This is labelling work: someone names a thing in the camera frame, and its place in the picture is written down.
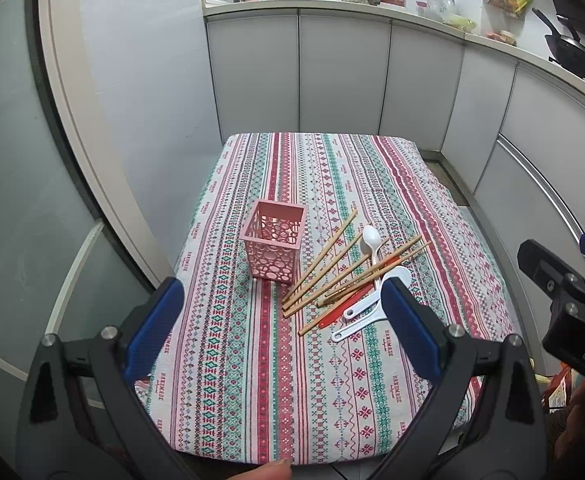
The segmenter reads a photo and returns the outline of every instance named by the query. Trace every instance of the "countertop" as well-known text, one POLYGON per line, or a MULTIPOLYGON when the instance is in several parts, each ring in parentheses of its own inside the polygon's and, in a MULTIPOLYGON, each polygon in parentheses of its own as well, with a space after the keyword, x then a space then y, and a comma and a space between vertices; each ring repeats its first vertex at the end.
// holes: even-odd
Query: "countertop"
POLYGON ((423 18, 403 9, 402 7, 390 4, 382 3, 379 6, 371 6, 366 4, 353 4, 341 0, 257 0, 252 2, 242 2, 240 4, 228 4, 218 0, 202 0, 202 8, 205 18, 222 15, 227 15, 227 17, 230 18, 233 14, 238 16, 242 12, 275 9, 333 10, 389 18, 396 22, 409 23, 416 25, 419 28, 437 31, 440 34, 450 36, 450 39, 456 38, 457 40, 465 41, 469 44, 479 45, 484 48, 491 48, 499 51, 559 78, 578 91, 579 94, 585 96, 585 81, 577 77, 575 74, 568 72, 568 70, 562 68, 556 63, 552 63, 547 59, 543 59, 536 54, 527 52, 515 46, 501 43, 500 41, 489 40, 483 36, 464 33, 456 28, 448 27, 448 25, 429 20, 428 18, 423 18))

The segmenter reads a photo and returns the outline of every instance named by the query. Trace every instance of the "glass sliding door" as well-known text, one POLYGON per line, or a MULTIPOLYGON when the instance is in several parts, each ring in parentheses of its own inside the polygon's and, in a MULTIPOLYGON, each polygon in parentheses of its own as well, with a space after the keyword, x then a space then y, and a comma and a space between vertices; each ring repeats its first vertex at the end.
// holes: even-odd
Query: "glass sliding door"
POLYGON ((64 150, 54 104, 42 103, 31 9, 28 0, 0 0, 0 455, 10 465, 42 336, 95 335, 153 290, 64 150))

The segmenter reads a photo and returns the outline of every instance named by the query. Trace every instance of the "tablecloth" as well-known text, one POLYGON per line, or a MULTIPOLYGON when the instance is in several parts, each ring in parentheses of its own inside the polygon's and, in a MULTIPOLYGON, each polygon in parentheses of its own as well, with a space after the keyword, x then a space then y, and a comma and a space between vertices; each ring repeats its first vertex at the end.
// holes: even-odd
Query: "tablecloth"
MULTIPOLYGON (((183 312, 150 380, 136 385, 174 449, 246 463, 384 454, 429 391, 387 321, 340 344, 329 337, 341 321, 297 336, 320 310, 309 306, 282 319, 287 285, 252 279, 239 242, 258 198, 307 205, 301 268, 354 207, 359 215, 346 241, 367 222, 391 238, 382 254, 422 234, 433 245, 406 264, 416 299, 475 337, 502 340, 512 332, 503 280, 414 143, 346 134, 233 136, 206 183, 178 261, 183 312)), ((355 244, 326 280, 360 256, 355 244)), ((473 380, 458 424, 468 420, 479 388, 473 380)))

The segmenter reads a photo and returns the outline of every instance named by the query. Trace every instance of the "pink pen holder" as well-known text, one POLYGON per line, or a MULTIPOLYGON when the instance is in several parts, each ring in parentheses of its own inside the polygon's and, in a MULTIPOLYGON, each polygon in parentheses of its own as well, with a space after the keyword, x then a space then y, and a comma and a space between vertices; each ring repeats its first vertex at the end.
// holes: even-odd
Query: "pink pen holder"
POLYGON ((255 202, 239 237, 246 244, 250 272, 255 278, 293 283, 306 214, 304 205, 255 202))

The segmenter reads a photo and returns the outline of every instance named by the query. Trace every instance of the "white measuring spoon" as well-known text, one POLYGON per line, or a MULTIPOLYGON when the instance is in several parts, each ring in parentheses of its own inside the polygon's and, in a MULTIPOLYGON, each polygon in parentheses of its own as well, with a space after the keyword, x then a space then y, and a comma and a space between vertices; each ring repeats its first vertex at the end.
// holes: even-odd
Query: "white measuring spoon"
MULTIPOLYGON (((403 281, 402 275, 405 277, 405 273, 401 272, 397 268, 389 270, 386 272, 386 274, 384 274, 383 280, 381 280, 381 286, 383 287, 383 283, 390 278, 399 278, 405 286, 410 286, 410 282, 412 281, 412 273, 410 274, 410 282, 407 283, 403 281)), ((339 343, 344 339, 349 338, 352 334, 366 328, 369 324, 386 319, 386 313, 383 311, 383 307, 381 306, 381 289, 375 290, 372 294, 369 294, 369 296, 376 296, 377 305, 372 309, 371 312, 363 316, 361 319, 358 319, 357 321, 350 323, 342 329, 333 332, 333 335, 330 336, 330 339, 332 339, 334 343, 339 343)))
MULTIPOLYGON (((407 267, 404 267, 404 266, 395 267, 389 273, 391 273, 391 272, 393 273, 393 276, 396 276, 397 278, 399 278, 405 286, 410 286, 410 284, 412 283, 412 272, 410 272, 410 269, 408 269, 407 267)), ((349 321, 349 320, 357 317, 364 310, 366 310, 367 308, 371 307, 374 304, 374 301, 368 301, 367 303, 364 303, 363 300, 366 300, 367 298, 374 297, 374 296, 375 296, 374 294, 369 294, 368 296, 363 298, 361 301, 357 301, 357 303, 352 305, 348 310, 346 310, 343 313, 343 318, 346 321, 349 321)))

